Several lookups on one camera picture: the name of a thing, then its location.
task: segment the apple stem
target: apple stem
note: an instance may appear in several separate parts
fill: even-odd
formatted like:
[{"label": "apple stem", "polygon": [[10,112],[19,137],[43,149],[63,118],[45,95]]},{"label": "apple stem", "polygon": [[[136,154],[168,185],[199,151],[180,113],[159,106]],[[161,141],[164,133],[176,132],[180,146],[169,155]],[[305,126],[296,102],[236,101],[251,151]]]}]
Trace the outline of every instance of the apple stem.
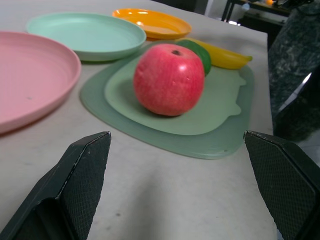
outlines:
[{"label": "apple stem", "polygon": [[178,56],[182,55],[181,52],[179,52],[178,50],[173,50],[171,53],[178,55]]}]

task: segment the green fruit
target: green fruit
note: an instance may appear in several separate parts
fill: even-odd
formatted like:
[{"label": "green fruit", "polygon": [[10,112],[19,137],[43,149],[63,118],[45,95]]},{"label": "green fruit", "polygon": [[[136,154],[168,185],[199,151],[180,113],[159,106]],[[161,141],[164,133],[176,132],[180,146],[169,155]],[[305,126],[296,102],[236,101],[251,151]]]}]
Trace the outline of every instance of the green fruit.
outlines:
[{"label": "green fruit", "polygon": [[208,51],[204,47],[190,40],[177,41],[175,44],[185,47],[187,49],[190,49],[195,54],[197,54],[202,61],[204,74],[206,76],[209,74],[211,70],[211,57]]}]

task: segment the toy banana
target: toy banana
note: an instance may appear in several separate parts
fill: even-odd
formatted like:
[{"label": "toy banana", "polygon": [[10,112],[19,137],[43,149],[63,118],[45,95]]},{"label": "toy banana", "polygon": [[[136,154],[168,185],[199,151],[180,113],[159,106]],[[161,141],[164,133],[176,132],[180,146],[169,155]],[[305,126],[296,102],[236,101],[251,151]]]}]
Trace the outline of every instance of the toy banana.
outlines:
[{"label": "toy banana", "polygon": [[216,67],[224,69],[240,69],[252,60],[252,56],[244,56],[193,38],[184,37],[177,39],[177,41],[181,40],[190,40],[204,47],[210,54],[211,65]]}]

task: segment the pink plate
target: pink plate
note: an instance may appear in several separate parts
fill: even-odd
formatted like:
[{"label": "pink plate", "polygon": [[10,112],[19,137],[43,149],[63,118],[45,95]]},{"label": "pink plate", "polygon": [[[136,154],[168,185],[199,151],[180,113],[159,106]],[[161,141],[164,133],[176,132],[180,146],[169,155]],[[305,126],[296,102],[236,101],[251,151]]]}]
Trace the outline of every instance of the pink plate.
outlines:
[{"label": "pink plate", "polygon": [[45,37],[0,31],[0,134],[57,108],[81,73],[66,46]]}]

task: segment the apple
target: apple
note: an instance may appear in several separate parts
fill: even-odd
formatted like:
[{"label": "apple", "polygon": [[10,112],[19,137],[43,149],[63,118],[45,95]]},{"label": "apple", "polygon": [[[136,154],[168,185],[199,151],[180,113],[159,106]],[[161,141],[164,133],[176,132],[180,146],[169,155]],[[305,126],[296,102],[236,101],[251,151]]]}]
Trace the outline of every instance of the apple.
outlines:
[{"label": "apple", "polygon": [[159,115],[178,116],[192,109],[205,85],[201,59],[175,44],[157,44],[140,58],[133,76],[138,101]]}]

